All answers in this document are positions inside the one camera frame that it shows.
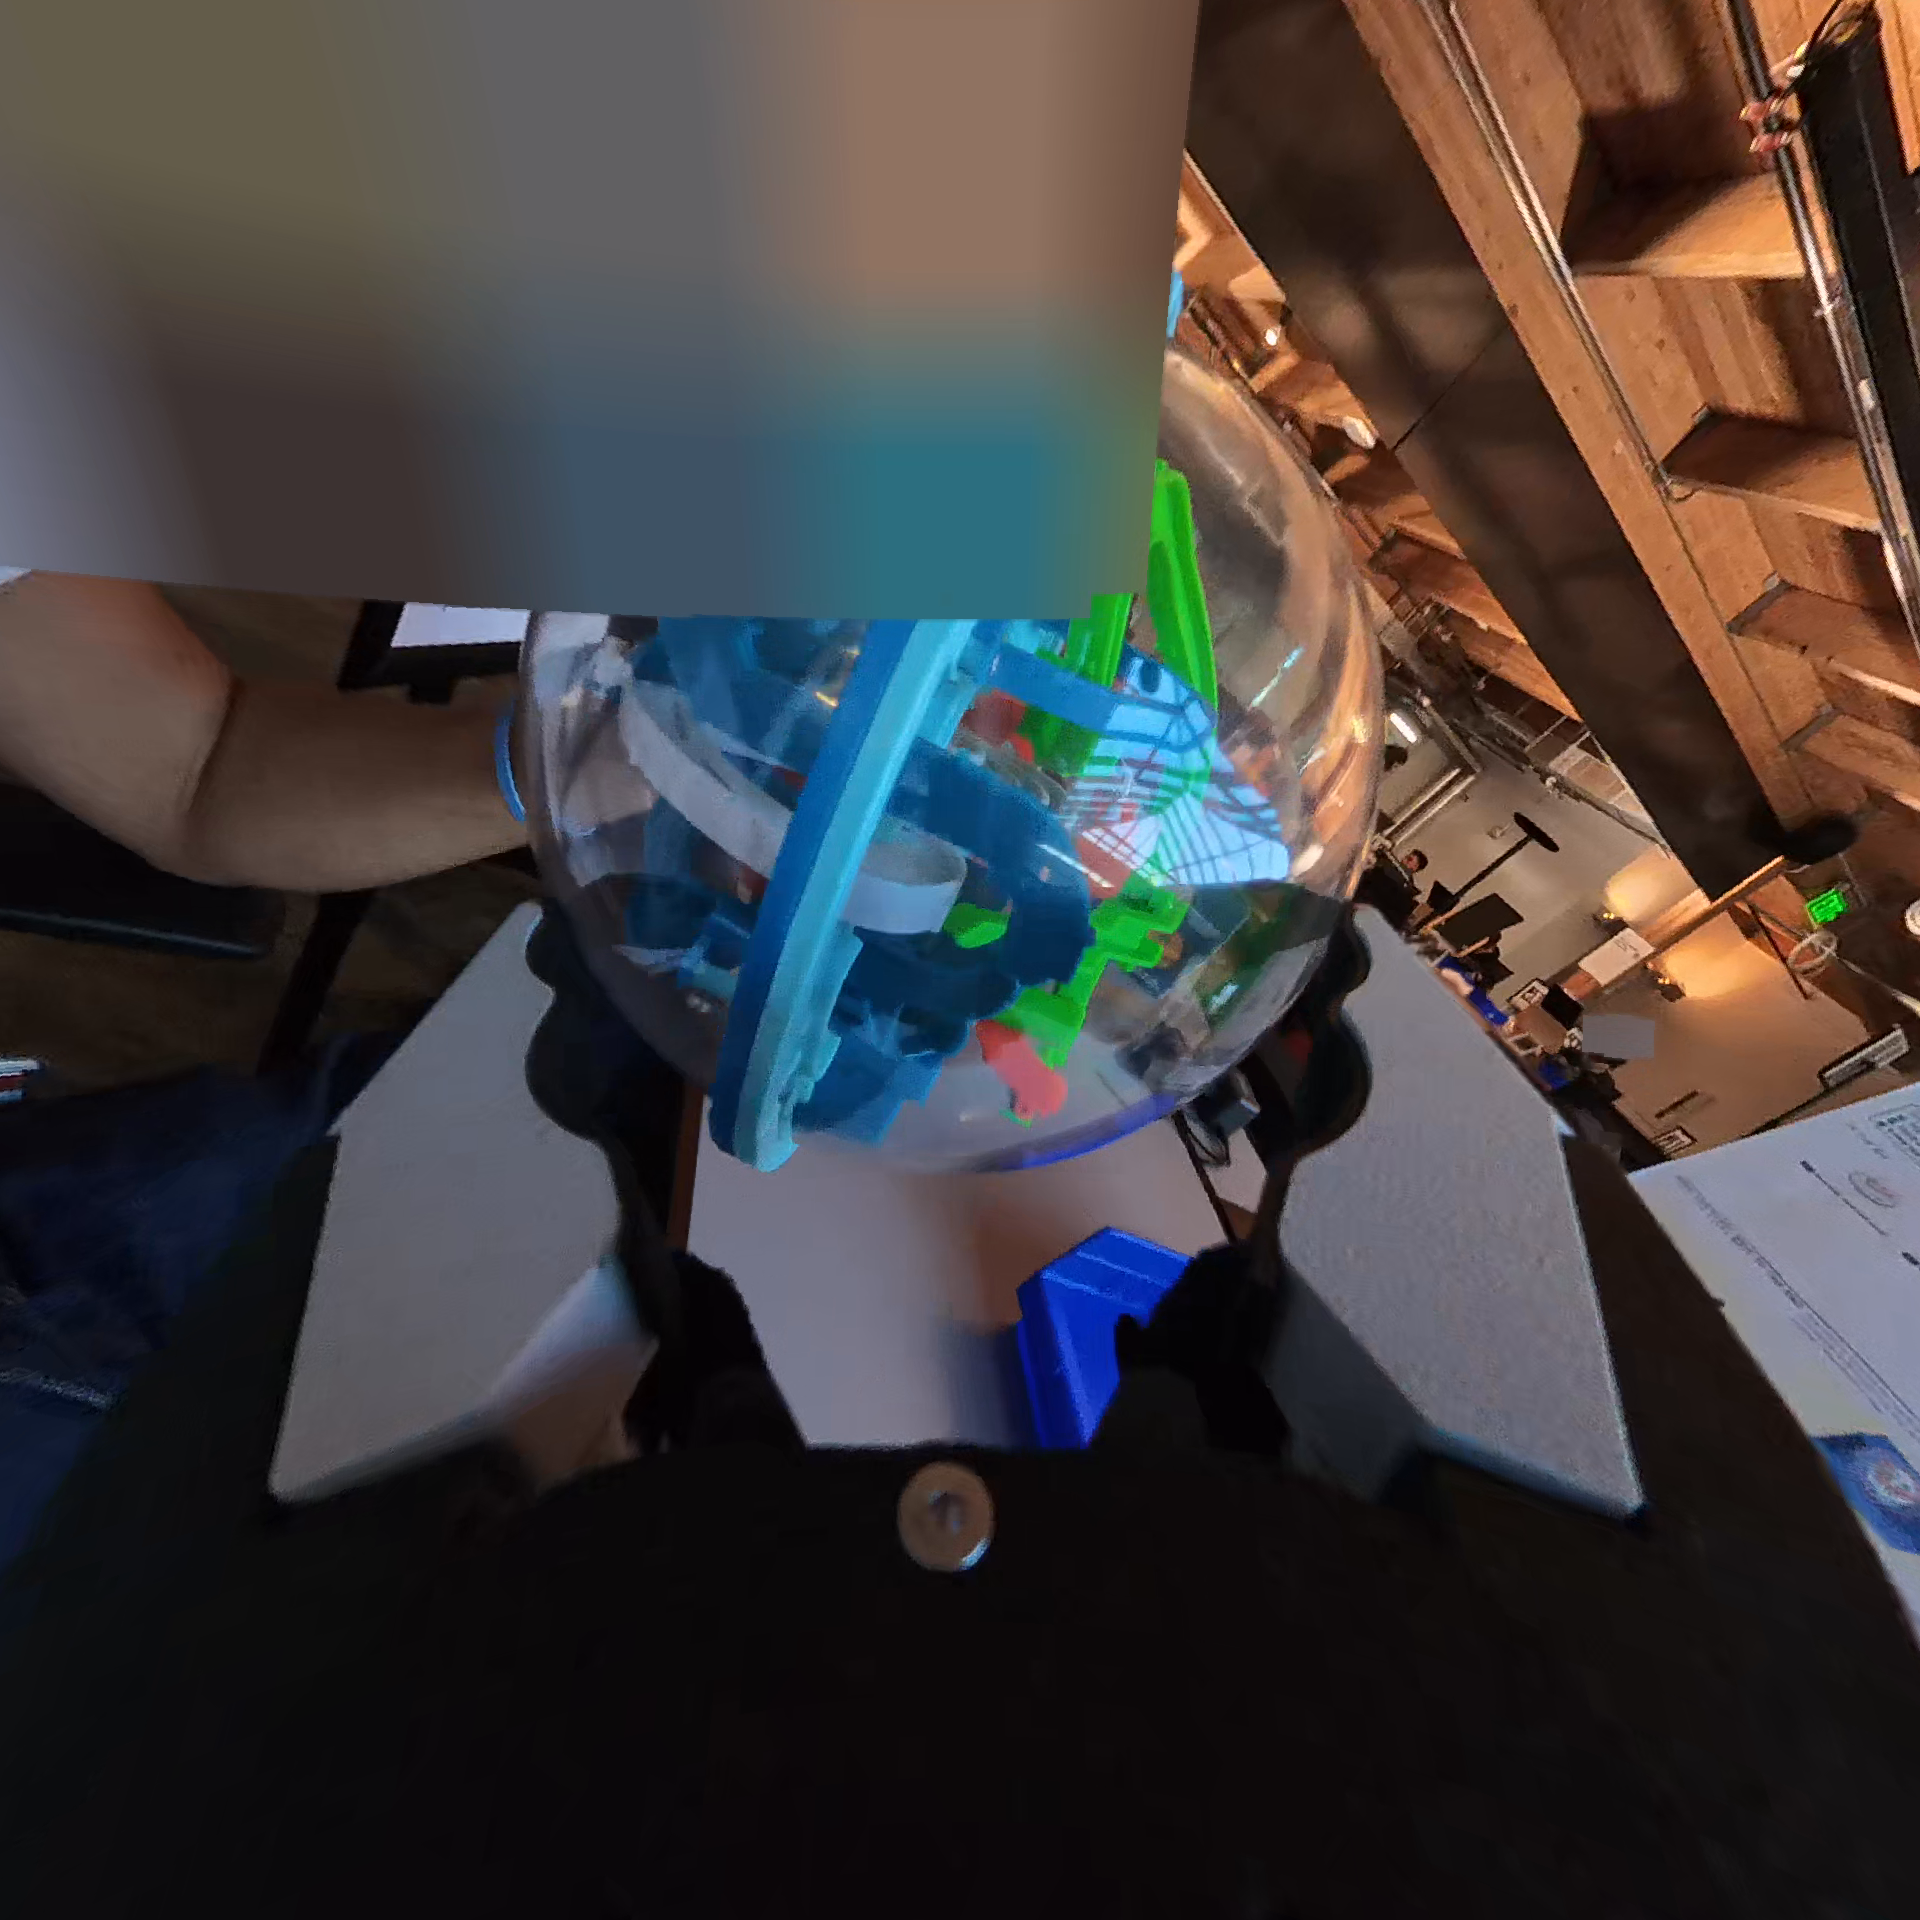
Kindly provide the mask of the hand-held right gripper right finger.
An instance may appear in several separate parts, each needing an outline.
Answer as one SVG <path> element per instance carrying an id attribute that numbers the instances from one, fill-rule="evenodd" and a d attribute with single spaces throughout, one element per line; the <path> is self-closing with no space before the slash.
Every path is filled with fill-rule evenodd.
<path id="1" fill-rule="evenodd" d="M 1245 1061 L 1282 1269 L 1265 1378 L 1299 1466 L 1386 1499 L 1447 1463 L 1643 1506 L 1565 1136 L 1379 913 L 1346 913 Z"/>

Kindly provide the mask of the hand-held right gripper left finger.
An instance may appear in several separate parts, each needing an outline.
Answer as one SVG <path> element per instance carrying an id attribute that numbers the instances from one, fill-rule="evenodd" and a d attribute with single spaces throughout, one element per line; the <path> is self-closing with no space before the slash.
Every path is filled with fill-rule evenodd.
<path id="1" fill-rule="evenodd" d="M 269 1466 L 282 1504 L 498 1448 L 535 1487 L 633 1450 L 657 1343 L 612 1269 L 603 1160 L 542 1117 L 548 987 L 516 909 L 331 1129 L 319 1245 Z"/>

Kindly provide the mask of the clear plastic maze ball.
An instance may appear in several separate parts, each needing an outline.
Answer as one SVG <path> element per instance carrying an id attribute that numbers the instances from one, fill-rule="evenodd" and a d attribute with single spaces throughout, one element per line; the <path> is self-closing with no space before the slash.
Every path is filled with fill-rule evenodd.
<path id="1" fill-rule="evenodd" d="M 540 934 L 711 1143 L 1005 1170 L 1194 1103 L 1375 825 L 1375 607 L 1324 480 L 1171 344 L 1140 592 L 1073 621 L 533 618 Z"/>

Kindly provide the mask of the person's left forearm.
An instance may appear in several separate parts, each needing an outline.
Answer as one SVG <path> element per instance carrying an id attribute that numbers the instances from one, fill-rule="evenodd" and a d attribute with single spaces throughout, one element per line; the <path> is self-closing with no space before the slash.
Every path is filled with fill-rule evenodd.
<path id="1" fill-rule="evenodd" d="M 526 848 L 497 712 L 237 679 L 149 583 L 10 573 L 3 769 L 157 871 L 309 897 Z"/>

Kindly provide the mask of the person's blue jeans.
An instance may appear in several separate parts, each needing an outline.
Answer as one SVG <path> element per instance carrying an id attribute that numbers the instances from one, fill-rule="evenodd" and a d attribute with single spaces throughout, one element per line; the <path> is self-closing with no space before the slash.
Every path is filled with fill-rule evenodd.
<path id="1" fill-rule="evenodd" d="M 4 1566 L 195 1287 L 394 1049 L 335 1039 L 269 1072 L 196 1069 L 4 1106 Z"/>

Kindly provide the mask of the printed paper sheet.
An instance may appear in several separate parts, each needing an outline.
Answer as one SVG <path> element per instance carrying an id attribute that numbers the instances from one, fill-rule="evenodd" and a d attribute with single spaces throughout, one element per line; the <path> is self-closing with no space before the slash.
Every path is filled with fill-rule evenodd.
<path id="1" fill-rule="evenodd" d="M 1918 1091 L 1629 1177 L 1822 1456 L 1918 1627 Z"/>

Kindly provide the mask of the blue plastic bin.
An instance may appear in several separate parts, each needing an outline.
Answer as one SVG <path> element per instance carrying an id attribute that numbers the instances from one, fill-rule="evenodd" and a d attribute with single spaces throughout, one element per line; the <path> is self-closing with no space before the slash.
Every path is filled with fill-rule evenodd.
<path id="1" fill-rule="evenodd" d="M 1100 1231 L 1045 1262 L 1014 1291 L 1014 1345 L 1030 1434 L 1039 1450 L 1092 1443 L 1121 1367 L 1121 1319 L 1147 1321 L 1189 1256 L 1121 1231 Z"/>

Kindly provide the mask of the black ceiling light fixture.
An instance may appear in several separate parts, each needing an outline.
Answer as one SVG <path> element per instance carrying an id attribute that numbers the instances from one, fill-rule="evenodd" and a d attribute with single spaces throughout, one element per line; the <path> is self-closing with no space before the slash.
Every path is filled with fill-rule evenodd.
<path id="1" fill-rule="evenodd" d="M 1837 5 L 1798 59 L 1801 139 L 1863 362 L 1889 574 L 1918 622 L 1918 211 L 1877 5 Z"/>

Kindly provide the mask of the black metal frame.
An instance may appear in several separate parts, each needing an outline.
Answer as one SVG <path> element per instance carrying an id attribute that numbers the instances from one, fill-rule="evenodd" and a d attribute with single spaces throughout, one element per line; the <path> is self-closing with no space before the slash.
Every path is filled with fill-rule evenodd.
<path id="1" fill-rule="evenodd" d="M 366 601 L 361 607 L 335 679 L 338 690 L 398 688 L 406 705 L 451 705 L 455 688 L 451 671 L 418 663 L 413 661 L 413 650 L 398 647 L 401 616 L 401 605 Z M 292 1065 L 313 1040 L 329 993 L 354 936 L 367 918 L 373 899 L 373 893 L 326 895 L 318 899 L 255 1057 L 261 1072 Z"/>

